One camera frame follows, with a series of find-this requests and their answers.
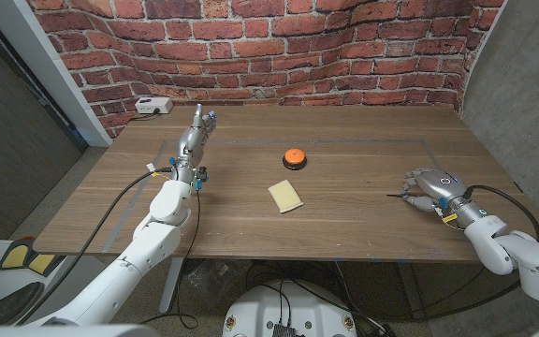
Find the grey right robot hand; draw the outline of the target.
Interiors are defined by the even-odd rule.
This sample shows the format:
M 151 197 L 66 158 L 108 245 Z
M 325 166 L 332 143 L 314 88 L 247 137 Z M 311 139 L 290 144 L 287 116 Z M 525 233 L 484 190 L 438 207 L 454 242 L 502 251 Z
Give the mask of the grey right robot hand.
M 465 183 L 456 175 L 434 168 L 416 168 L 404 175 L 401 197 L 424 212 L 443 211 L 455 215 L 460 228 L 486 217 L 488 213 L 473 200 L 464 197 Z

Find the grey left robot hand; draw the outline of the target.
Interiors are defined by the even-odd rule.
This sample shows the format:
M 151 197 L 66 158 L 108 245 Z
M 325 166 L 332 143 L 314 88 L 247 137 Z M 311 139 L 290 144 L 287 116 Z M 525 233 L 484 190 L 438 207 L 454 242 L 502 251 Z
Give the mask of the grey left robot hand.
M 216 127 L 216 115 L 213 111 L 203 113 L 201 104 L 196 105 L 193 123 L 184 130 L 178 141 L 176 164 L 171 173 L 173 180 L 190 183 L 204 155 L 204 146 Z

